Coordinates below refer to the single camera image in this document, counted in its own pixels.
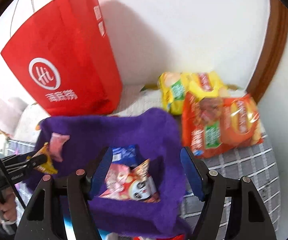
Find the person's left hand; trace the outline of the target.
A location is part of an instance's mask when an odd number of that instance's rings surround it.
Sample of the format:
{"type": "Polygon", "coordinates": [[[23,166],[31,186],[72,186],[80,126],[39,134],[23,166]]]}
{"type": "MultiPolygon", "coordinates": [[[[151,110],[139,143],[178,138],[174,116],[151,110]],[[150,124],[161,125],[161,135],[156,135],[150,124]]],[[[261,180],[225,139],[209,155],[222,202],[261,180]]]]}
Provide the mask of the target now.
{"type": "Polygon", "coordinates": [[[2,220],[14,223],[17,220],[15,194],[10,187],[7,188],[4,193],[5,203],[0,203],[0,224],[2,220]]]}

